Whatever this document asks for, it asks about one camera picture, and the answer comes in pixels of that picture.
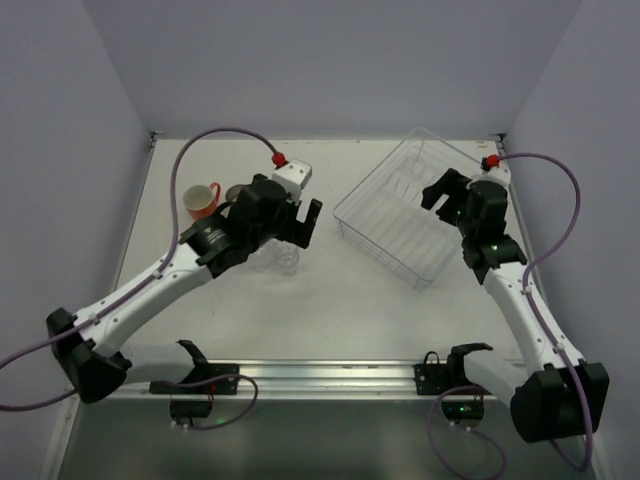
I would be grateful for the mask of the steel tumbler with cork band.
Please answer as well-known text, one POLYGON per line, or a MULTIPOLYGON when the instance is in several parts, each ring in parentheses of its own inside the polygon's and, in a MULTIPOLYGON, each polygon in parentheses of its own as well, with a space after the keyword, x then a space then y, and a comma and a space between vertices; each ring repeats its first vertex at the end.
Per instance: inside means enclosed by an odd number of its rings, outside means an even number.
POLYGON ((227 202, 235 202, 243 188, 244 184, 236 184, 231 186, 225 193, 225 200, 227 202))

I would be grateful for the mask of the orange mug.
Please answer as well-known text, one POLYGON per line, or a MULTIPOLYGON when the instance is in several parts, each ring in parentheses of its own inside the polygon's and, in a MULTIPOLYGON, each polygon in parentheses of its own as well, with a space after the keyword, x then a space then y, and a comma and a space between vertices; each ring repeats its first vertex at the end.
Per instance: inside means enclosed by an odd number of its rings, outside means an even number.
POLYGON ((183 205, 189 216, 194 220, 201 220, 212 215, 221 196, 221 186, 217 182, 189 187, 182 196, 183 205))

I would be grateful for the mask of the clear ribbed glass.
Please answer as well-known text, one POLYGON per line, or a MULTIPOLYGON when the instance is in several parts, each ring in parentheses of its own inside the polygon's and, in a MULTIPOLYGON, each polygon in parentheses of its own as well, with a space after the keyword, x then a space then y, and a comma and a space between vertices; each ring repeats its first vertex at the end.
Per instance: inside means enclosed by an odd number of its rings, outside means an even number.
POLYGON ((275 253, 271 245, 264 245, 248 259, 248 265, 258 272, 271 271, 274 267, 275 253))

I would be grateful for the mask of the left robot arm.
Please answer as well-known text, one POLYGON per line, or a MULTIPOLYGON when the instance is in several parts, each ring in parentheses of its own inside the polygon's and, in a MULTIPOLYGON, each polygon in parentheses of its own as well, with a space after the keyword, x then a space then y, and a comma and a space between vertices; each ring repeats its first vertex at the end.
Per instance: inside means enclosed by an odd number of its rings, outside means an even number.
POLYGON ((322 204, 311 201, 298 221, 300 197, 312 172, 292 163, 271 176, 257 174, 228 212, 194 222, 159 261, 108 297, 75 313, 58 308, 46 326, 53 355, 84 403, 95 403, 130 380, 121 353, 143 325, 190 291, 245 263, 276 239, 307 248, 322 204))

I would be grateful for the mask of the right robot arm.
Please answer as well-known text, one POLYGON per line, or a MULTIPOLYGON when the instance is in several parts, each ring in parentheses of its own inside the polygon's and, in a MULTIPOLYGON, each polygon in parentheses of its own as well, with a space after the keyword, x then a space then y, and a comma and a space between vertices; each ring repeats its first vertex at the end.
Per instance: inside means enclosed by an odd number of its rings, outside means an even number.
POLYGON ((463 344, 447 357, 448 377, 505 403, 527 443, 588 436, 599 426, 608 373, 572 345, 544 303, 523 250, 506 232, 508 204, 506 187, 491 173, 471 179, 448 169, 422 192, 422 207, 459 231, 464 262, 498 305, 525 365, 519 373, 490 345, 463 344))

